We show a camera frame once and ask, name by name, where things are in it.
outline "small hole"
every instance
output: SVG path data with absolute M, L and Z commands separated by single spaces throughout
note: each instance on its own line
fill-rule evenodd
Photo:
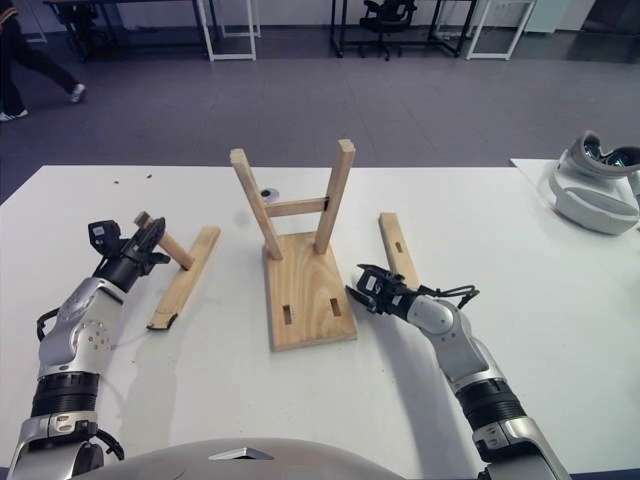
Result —
M 289 305 L 284 305 L 282 307 L 282 312 L 284 313 L 284 324 L 291 325 L 293 319 L 291 318 L 291 307 Z
M 342 312 L 340 312 L 340 305 L 338 305 L 338 300 L 335 298 L 332 298 L 329 300 L 329 302 L 331 302 L 331 310 L 333 310 L 333 316 L 341 317 Z

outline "white tabletop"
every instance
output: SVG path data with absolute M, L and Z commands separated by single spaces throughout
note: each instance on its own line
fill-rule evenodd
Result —
M 282 200 L 322 195 L 328 169 L 255 169 Z M 332 444 L 409 478 L 473 477 L 470 429 L 409 325 L 354 306 L 357 341 L 271 353 L 263 239 L 231 168 L 43 167 L 0 207 L 0 465 L 35 391 L 35 320 L 99 257 L 86 225 L 134 231 L 164 215 L 190 245 L 222 236 L 182 317 L 145 325 L 177 267 L 130 293 L 98 401 L 128 455 L 207 438 Z M 640 234 L 604 237 L 559 221 L 514 168 L 354 169 L 332 238 L 345 282 L 386 265 L 381 211 L 397 212 L 424 283 L 482 291 L 465 311 L 525 409 L 571 472 L 640 467 Z M 276 219 L 312 230 L 317 215 Z

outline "black cable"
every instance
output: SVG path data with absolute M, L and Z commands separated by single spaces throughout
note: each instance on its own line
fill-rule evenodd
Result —
M 118 458 L 118 460 L 120 461 L 124 460 L 124 448 L 122 448 L 122 445 L 120 445 L 118 441 L 111 434 L 105 432 L 104 430 L 98 429 L 98 432 L 96 433 L 96 437 L 98 437 L 99 440 L 102 440 L 102 442 L 107 447 L 109 447 L 106 451 L 107 455 L 113 452 L 113 454 Z
M 434 298 L 452 298 L 452 297 L 462 297 L 460 302 L 458 303 L 458 308 L 462 309 L 469 301 L 478 296 L 480 294 L 480 290 L 478 290 L 475 285 L 463 285 L 462 287 L 451 288 L 449 290 L 440 290 L 436 288 L 432 290 L 429 287 L 425 287 L 424 285 L 420 285 L 418 288 L 417 294 L 427 294 Z
M 36 335 L 38 335 L 38 340 L 41 342 L 45 335 L 44 335 L 44 325 L 47 322 L 47 320 L 49 320 L 50 318 L 55 317 L 58 314 L 58 310 L 59 308 L 54 308 L 53 310 L 45 313 L 44 315 L 42 315 L 38 321 L 36 322 Z

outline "person's leg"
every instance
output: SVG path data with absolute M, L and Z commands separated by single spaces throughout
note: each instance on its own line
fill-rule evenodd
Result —
M 0 35 L 0 112 L 13 116 L 25 108 L 20 92 L 11 80 L 11 56 L 11 37 L 3 28 Z
M 29 42 L 22 36 L 20 25 L 15 18 L 9 18 L 5 21 L 3 36 L 5 34 L 11 39 L 11 53 L 18 63 L 49 77 L 65 92 L 73 93 L 79 82 L 64 68 L 51 60 L 47 54 L 31 48 Z

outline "wood grain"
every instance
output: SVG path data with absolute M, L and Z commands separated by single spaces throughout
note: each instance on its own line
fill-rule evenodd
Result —
M 176 320 L 200 278 L 200 274 L 220 237 L 218 227 L 202 227 L 198 237 L 191 246 L 189 254 L 194 258 L 189 270 L 180 270 L 173 277 L 171 285 L 162 296 L 158 307 L 147 325 L 150 330 L 167 330 Z
M 267 215 L 270 217 L 286 217 L 289 215 L 301 215 L 324 211 L 327 199 L 309 198 L 307 200 L 294 200 L 291 202 L 278 202 L 266 205 Z
M 314 237 L 280 235 L 284 259 L 265 255 L 274 351 L 357 338 L 331 246 L 317 254 Z
M 349 170 L 353 165 L 353 159 L 356 156 L 356 148 L 351 140 L 338 140 L 338 160 L 331 169 L 329 177 L 329 185 L 327 186 L 327 194 L 325 197 L 329 199 L 327 208 L 320 215 L 320 223 L 316 232 L 316 240 L 314 248 L 317 253 L 323 254 L 327 251 L 331 232 L 336 223 L 336 216 L 340 208 L 340 201 L 344 193 L 344 187 L 347 184 Z
M 133 220 L 133 223 L 138 227 L 147 226 L 151 222 L 153 222 L 153 218 L 145 211 L 140 212 Z M 193 265 L 193 257 L 167 232 L 164 232 L 158 245 L 185 270 L 189 270 Z
M 249 200 L 251 210 L 253 210 L 258 226 L 264 235 L 269 255 L 275 260 L 282 260 L 282 250 L 278 244 L 276 230 L 273 227 L 273 222 L 269 218 L 269 215 L 267 215 L 264 201 L 260 195 L 260 189 L 258 188 L 256 179 L 253 177 L 253 173 L 251 173 L 251 166 L 249 166 L 244 150 L 241 148 L 231 150 L 230 157 L 231 165 L 233 165 L 233 168 L 238 175 L 238 180 L 240 180 L 244 193 L 247 195 L 247 199 Z
M 420 280 L 413 266 L 398 216 L 395 213 L 381 213 L 378 223 L 391 271 L 402 275 L 407 287 L 416 290 L 420 286 Z

